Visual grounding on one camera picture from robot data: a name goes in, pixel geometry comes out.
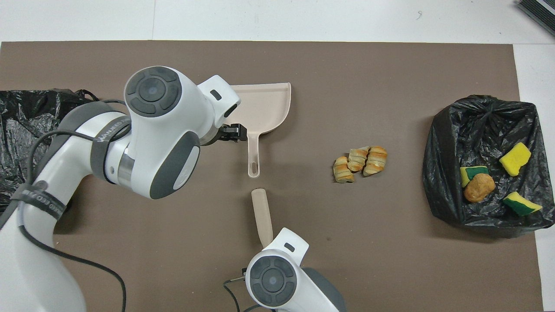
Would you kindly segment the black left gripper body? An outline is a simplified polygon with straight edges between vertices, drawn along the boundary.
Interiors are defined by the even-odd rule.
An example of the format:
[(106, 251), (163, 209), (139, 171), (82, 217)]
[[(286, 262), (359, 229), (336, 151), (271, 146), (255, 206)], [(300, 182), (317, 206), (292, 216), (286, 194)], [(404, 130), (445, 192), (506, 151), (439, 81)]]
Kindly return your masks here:
[(207, 132), (204, 136), (204, 146), (208, 146), (214, 144), (217, 140), (220, 140), (221, 137), (225, 136), (224, 129), (226, 126), (220, 127), (211, 127), (211, 129)]

